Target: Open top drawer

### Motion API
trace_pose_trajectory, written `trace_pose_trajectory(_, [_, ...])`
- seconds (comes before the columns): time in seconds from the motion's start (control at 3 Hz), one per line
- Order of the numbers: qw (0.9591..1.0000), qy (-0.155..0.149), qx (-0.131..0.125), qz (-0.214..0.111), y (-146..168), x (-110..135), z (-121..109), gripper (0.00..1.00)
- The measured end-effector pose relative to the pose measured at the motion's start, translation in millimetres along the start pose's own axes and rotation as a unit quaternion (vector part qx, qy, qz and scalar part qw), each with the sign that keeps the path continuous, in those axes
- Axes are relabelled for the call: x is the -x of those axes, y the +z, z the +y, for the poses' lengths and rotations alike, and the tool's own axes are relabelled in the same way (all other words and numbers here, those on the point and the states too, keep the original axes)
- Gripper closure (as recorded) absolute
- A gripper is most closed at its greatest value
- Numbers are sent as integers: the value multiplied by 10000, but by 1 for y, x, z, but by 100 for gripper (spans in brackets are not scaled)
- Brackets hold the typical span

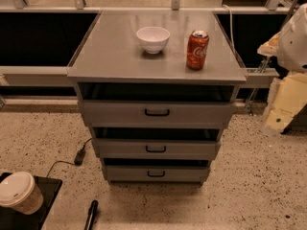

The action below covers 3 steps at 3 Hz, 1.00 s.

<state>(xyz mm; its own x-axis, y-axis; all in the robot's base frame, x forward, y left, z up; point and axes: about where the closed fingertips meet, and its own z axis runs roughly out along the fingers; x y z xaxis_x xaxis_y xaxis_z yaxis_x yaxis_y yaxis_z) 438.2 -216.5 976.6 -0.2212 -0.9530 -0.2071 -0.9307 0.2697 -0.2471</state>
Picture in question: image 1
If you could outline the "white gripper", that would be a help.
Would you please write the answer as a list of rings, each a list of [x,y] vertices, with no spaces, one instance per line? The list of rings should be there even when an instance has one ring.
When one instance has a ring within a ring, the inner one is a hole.
[[[268,41],[261,44],[257,53],[265,57],[281,55],[280,36],[278,32]],[[307,75],[290,73],[277,84],[277,92],[272,107],[265,109],[262,131],[268,136],[282,133],[298,113],[307,104]]]

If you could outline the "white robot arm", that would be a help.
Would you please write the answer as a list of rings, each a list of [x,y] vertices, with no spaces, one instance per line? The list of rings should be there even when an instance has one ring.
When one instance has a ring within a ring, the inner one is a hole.
[[[278,65],[288,70],[286,77],[272,82],[265,110],[265,131],[283,132],[307,104],[307,4],[301,5],[257,53],[276,57]]]

